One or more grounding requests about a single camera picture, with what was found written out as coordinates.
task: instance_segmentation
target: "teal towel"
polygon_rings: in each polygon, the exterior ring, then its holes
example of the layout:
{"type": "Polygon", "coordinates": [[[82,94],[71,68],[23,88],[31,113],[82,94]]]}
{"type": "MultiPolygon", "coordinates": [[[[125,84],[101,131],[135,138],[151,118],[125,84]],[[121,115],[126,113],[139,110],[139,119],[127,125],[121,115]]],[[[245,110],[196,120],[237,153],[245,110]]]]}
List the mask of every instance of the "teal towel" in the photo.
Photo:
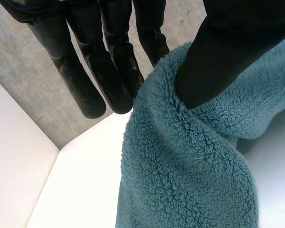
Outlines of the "teal towel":
{"type": "Polygon", "coordinates": [[[174,92],[189,47],[162,59],[134,102],[124,134],[117,228],[258,226],[257,187],[236,144],[261,136],[285,109],[285,40],[195,109],[174,92]]]}

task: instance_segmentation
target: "white surface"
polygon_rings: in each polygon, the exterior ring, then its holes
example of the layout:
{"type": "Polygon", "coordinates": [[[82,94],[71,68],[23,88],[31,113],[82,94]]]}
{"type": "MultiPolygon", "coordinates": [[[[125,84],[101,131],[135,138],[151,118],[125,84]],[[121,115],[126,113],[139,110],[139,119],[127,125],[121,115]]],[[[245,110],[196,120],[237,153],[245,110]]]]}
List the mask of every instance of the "white surface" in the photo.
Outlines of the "white surface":
{"type": "MultiPolygon", "coordinates": [[[[113,114],[62,150],[28,228],[114,227],[128,118],[113,114]]],[[[246,157],[258,184],[260,228],[285,228],[285,126],[246,157]]]]}
{"type": "Polygon", "coordinates": [[[112,114],[61,150],[27,228],[113,228],[125,125],[112,114]]]}
{"type": "Polygon", "coordinates": [[[258,187],[260,228],[285,228],[285,126],[258,140],[245,157],[258,187]]]}
{"type": "Polygon", "coordinates": [[[24,228],[58,148],[0,85],[0,228],[24,228]]]}

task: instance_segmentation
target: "black finger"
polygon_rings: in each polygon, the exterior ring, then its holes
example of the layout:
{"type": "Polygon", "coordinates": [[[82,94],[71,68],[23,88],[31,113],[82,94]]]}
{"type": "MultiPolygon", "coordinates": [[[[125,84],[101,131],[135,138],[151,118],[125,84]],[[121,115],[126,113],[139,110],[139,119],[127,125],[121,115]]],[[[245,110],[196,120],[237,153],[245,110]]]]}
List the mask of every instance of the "black finger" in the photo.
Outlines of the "black finger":
{"type": "Polygon", "coordinates": [[[65,16],[57,14],[28,26],[48,51],[83,115],[90,119],[101,117],[106,110],[105,102],[78,59],[65,16]]]}
{"type": "Polygon", "coordinates": [[[115,113],[129,112],[133,99],[105,49],[98,4],[88,1],[87,5],[74,8],[70,3],[69,8],[67,21],[108,104],[115,113]]]}
{"type": "Polygon", "coordinates": [[[135,97],[144,79],[128,37],[132,1],[102,0],[100,6],[109,52],[123,81],[135,97]]]}
{"type": "Polygon", "coordinates": [[[285,39],[285,0],[262,2],[204,0],[208,16],[176,76],[176,94],[188,108],[218,96],[285,39]]]}
{"type": "Polygon", "coordinates": [[[166,37],[161,32],[166,0],[133,0],[139,41],[155,66],[169,53],[166,37]]]}

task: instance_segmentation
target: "concrete floor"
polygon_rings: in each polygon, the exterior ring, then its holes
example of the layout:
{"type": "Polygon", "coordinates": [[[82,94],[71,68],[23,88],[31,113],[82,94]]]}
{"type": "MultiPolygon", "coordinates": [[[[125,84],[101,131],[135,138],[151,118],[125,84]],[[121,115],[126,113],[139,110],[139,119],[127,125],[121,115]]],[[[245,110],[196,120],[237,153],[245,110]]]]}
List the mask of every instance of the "concrete floor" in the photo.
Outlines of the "concrete floor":
{"type": "MultiPolygon", "coordinates": [[[[192,41],[206,16],[202,0],[168,0],[163,34],[169,48],[175,49],[192,41]]],[[[144,77],[152,66],[140,46],[131,16],[130,41],[144,77]]],[[[73,43],[80,53],[75,38],[73,43]]],[[[86,64],[79,54],[87,73],[86,64]]],[[[86,119],[65,87],[46,50],[38,43],[25,24],[15,21],[0,5],[0,84],[58,147],[91,128],[112,113],[97,120],[86,119]]]]}

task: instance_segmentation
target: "fluffy towel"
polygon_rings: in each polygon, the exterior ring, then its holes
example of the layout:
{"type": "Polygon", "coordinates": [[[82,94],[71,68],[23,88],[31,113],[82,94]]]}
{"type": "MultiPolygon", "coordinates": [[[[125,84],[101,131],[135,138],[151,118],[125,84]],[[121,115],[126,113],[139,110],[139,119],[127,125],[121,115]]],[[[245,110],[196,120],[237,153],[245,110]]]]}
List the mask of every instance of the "fluffy towel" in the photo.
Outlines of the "fluffy towel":
{"type": "Polygon", "coordinates": [[[189,47],[162,59],[134,102],[117,228],[258,226],[257,188],[236,144],[261,136],[285,109],[285,40],[218,97],[190,110],[174,92],[189,47]]]}

